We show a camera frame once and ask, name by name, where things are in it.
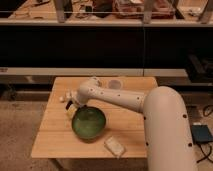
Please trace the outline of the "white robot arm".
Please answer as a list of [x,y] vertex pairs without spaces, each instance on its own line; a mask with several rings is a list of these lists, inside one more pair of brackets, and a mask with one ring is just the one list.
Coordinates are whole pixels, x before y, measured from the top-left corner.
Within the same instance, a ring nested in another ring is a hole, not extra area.
[[92,77],[71,93],[76,107],[83,107],[90,99],[144,116],[149,171],[198,171],[186,105],[177,91],[168,86],[147,93],[103,88]]

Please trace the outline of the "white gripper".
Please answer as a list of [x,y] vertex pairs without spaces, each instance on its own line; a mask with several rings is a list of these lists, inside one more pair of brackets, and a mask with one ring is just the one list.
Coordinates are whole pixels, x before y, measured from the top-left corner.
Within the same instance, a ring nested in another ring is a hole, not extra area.
[[[82,98],[81,96],[79,95],[75,95],[73,97],[74,99],[74,102],[75,102],[75,105],[78,106],[78,107],[82,107],[86,104],[86,101],[84,98]],[[73,116],[75,115],[76,111],[77,111],[77,107],[75,105],[71,105],[68,109],[67,109],[67,117],[69,119],[72,119]]]

